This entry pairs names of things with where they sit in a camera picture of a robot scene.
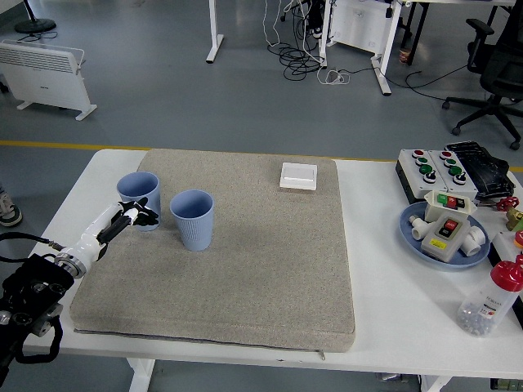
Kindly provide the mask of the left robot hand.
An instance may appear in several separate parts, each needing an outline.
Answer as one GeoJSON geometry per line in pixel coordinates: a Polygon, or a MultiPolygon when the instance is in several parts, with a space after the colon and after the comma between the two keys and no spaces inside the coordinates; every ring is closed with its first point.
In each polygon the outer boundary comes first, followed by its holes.
{"type": "Polygon", "coordinates": [[[108,244],[128,226],[159,224],[159,214],[146,206],[147,197],[138,201],[119,201],[107,207],[65,251],[64,261],[71,263],[71,274],[83,277],[105,252],[108,244]]]}

